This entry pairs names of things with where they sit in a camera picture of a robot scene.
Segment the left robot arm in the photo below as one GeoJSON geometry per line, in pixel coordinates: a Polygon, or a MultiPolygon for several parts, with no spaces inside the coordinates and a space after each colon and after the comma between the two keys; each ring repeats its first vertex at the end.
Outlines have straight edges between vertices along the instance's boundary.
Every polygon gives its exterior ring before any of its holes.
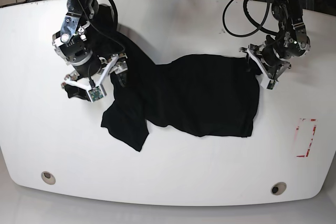
{"type": "Polygon", "coordinates": [[[267,34],[265,42],[239,49],[246,54],[251,67],[259,68],[260,85],[269,90],[278,84],[283,72],[291,68],[290,58],[301,57],[310,50],[299,0],[274,0],[271,13],[278,21],[279,31],[275,33],[261,28],[267,34]]]}

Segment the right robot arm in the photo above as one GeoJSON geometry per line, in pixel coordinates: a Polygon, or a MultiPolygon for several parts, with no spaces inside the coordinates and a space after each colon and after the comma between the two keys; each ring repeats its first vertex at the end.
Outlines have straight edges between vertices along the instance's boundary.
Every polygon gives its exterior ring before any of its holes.
{"type": "Polygon", "coordinates": [[[116,40],[118,11],[113,0],[67,0],[67,13],[52,45],[74,70],[61,84],[69,98],[89,102],[106,97],[103,81],[115,73],[125,85],[125,46],[116,40]]]}

